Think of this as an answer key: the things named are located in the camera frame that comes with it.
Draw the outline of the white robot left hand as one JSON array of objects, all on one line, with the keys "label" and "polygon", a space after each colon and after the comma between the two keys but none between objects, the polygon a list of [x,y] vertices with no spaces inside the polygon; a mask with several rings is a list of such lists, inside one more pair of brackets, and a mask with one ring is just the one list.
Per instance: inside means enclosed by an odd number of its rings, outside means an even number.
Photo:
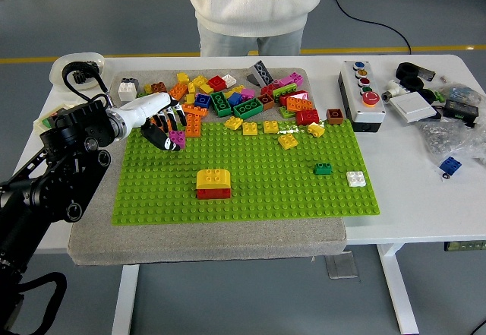
[{"label": "white robot left hand", "polygon": [[126,138],[134,128],[139,128],[142,136],[160,150],[180,150],[180,146],[172,142],[166,134],[166,116],[169,117],[171,129],[177,130],[173,110],[177,112],[181,124],[186,126],[181,105],[168,93],[154,93],[127,103],[117,111],[120,117],[118,139]]}]

